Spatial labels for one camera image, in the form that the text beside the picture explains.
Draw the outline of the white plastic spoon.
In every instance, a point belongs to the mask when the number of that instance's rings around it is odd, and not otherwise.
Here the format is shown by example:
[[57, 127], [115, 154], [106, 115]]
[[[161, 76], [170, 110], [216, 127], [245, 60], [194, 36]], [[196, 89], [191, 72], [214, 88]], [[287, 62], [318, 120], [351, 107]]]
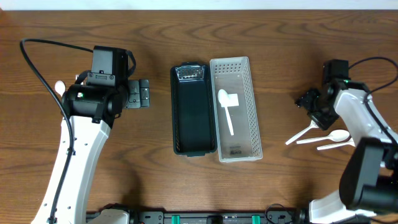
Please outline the white plastic spoon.
[[329, 135], [323, 136], [323, 137], [317, 137], [317, 138], [310, 138], [310, 139], [303, 139], [299, 140], [296, 143], [297, 144], [307, 144], [311, 142], [317, 142], [317, 141], [324, 141], [324, 140], [331, 140], [333, 142], [341, 142], [347, 139], [350, 136], [350, 133], [346, 130], [342, 129], [337, 129], [332, 131]]
[[225, 114], [226, 114], [226, 120], [227, 120], [227, 124], [228, 124], [228, 128], [229, 128], [229, 132], [230, 135], [234, 135], [234, 131], [233, 131], [233, 124], [231, 121], [231, 116], [228, 110], [228, 106], [229, 106], [229, 102], [230, 102], [230, 98], [228, 93], [224, 90], [224, 89], [220, 89], [218, 91], [218, 101], [221, 104], [221, 106], [224, 108], [225, 110]]
[[328, 144], [328, 145], [325, 145], [325, 146], [318, 146], [317, 150], [318, 151], [322, 151], [322, 150], [333, 149], [333, 148], [337, 148], [337, 147], [341, 147], [341, 146], [353, 146], [353, 147], [355, 147], [355, 143], [354, 143], [353, 139], [351, 138], [350, 140], [348, 140], [346, 142], [339, 142], [339, 143], [334, 143], [334, 144]]
[[301, 136], [303, 136], [305, 133], [307, 133], [309, 130], [311, 129], [317, 129], [318, 125], [316, 124], [316, 122], [311, 121], [309, 126], [303, 130], [301, 130], [299, 133], [297, 133], [296, 135], [294, 135], [293, 137], [291, 137], [289, 140], [287, 140], [285, 142], [285, 145], [289, 145], [292, 142], [296, 141], [298, 138], [300, 138]]

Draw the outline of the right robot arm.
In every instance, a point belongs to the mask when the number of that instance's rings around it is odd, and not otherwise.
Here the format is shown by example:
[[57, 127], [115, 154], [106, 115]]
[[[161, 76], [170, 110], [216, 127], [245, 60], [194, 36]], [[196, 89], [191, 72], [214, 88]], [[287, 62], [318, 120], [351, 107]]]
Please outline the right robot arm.
[[295, 102], [324, 131], [341, 118], [355, 146], [338, 190], [310, 202], [310, 223], [370, 223], [397, 213], [397, 133], [375, 107], [372, 90], [350, 79], [352, 68], [346, 60], [325, 62], [322, 89]]

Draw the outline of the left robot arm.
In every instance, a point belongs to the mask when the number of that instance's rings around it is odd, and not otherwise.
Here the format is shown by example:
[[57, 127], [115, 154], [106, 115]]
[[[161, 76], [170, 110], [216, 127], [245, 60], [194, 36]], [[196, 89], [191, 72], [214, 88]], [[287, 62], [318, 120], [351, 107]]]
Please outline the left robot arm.
[[131, 51], [96, 46], [91, 70], [69, 88], [57, 83], [66, 118], [52, 175], [34, 223], [86, 223], [86, 208], [98, 158], [123, 109], [150, 105], [148, 80], [130, 80]]

